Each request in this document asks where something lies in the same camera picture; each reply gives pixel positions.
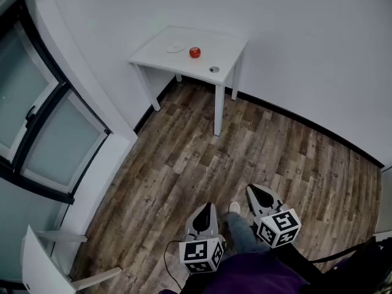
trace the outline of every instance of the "frosted glass pane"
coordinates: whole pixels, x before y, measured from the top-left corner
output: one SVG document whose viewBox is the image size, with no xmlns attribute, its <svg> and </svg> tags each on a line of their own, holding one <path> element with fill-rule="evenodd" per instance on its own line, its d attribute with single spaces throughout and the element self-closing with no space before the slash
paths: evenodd
<svg viewBox="0 0 392 294">
<path fill-rule="evenodd" d="M 21 281 L 20 247 L 27 226 L 34 231 L 55 229 L 61 205 L 0 178 L 0 279 Z"/>
<path fill-rule="evenodd" d="M 48 82 L 31 61 L 16 30 L 0 39 L 0 143 L 10 148 Z"/>
<path fill-rule="evenodd" d="M 68 186 L 100 132 L 66 99 L 34 143 L 26 168 Z"/>
</svg>

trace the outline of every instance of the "window handle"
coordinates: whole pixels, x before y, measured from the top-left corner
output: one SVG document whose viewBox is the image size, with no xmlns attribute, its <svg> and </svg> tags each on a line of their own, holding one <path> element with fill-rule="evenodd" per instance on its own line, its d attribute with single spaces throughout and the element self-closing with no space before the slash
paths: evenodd
<svg viewBox="0 0 392 294">
<path fill-rule="evenodd" d="M 25 119 L 26 119 L 26 121 L 27 121 L 27 123 L 26 123 L 26 128 L 28 129 L 29 128 L 29 126 L 30 126 L 30 123 L 31 123 L 31 121 L 35 118 L 35 114 L 33 113 L 33 111 L 34 111 L 34 109 L 36 108 L 36 106 L 35 105 L 33 105 L 31 108 L 30 108 L 30 110 L 27 112 L 27 115 L 26 115 L 26 117 L 25 117 Z"/>
</svg>

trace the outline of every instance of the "red object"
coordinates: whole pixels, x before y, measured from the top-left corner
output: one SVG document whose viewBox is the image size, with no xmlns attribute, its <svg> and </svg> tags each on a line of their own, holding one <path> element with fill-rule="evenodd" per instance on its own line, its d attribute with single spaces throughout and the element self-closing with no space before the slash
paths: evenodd
<svg viewBox="0 0 392 294">
<path fill-rule="evenodd" d="M 192 58 L 198 58 L 201 55 L 202 51 L 198 47 L 192 47 L 189 49 L 189 54 Z"/>
</svg>

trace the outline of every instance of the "white plate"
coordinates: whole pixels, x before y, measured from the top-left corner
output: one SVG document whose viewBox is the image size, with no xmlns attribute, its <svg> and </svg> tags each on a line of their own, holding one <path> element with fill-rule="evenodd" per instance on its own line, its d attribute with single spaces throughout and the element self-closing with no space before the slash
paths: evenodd
<svg viewBox="0 0 392 294">
<path fill-rule="evenodd" d="M 175 53 L 184 50 L 184 48 L 185 44 L 183 44 L 182 42 L 173 42 L 166 48 L 166 51 L 169 53 Z"/>
</svg>

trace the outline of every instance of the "black window frame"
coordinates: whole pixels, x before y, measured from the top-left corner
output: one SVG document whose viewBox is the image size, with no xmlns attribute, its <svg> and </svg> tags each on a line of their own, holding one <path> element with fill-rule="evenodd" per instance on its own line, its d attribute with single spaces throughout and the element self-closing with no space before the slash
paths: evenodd
<svg viewBox="0 0 392 294">
<path fill-rule="evenodd" d="M 59 85 L 57 85 L 53 92 L 48 96 L 48 98 L 39 108 L 35 116 L 30 119 L 27 132 L 23 136 L 23 139 L 15 153 L 12 162 L 9 162 L 7 159 L 0 156 L 0 178 L 3 178 L 10 183 L 37 195 L 56 200 L 58 202 L 66 203 L 68 205 L 73 205 L 75 201 L 74 195 L 82 178 L 84 177 L 87 169 L 91 165 L 92 160 L 94 160 L 96 154 L 107 139 L 108 135 L 111 134 L 111 130 L 83 100 L 83 98 L 79 95 L 76 89 L 71 85 L 70 81 L 64 75 L 62 70 L 59 68 L 57 63 L 54 61 L 52 55 L 46 48 L 43 40 L 41 39 L 32 18 L 30 17 L 25 0 L 17 0 L 2 15 L 0 15 L 0 39 L 3 38 L 4 35 L 10 29 L 12 29 L 14 24 L 18 21 L 21 23 L 26 35 L 28 36 L 36 52 L 38 52 L 42 61 L 46 64 L 46 66 L 55 76 L 55 78 L 59 81 Z M 31 149 L 31 146 L 36 140 L 40 130 L 50 116 L 51 112 L 55 109 L 57 104 L 69 91 L 72 91 L 81 100 L 81 102 L 88 109 L 88 111 L 91 112 L 91 114 L 94 115 L 94 117 L 101 123 L 101 125 L 105 129 L 105 133 L 107 134 L 107 136 L 100 143 L 92 158 L 90 158 L 88 164 L 80 175 L 71 193 L 64 193 L 59 190 L 55 190 L 50 187 L 39 184 L 35 181 L 32 181 L 24 177 L 20 173 L 22 166 L 27 158 L 27 155 Z"/>
</svg>

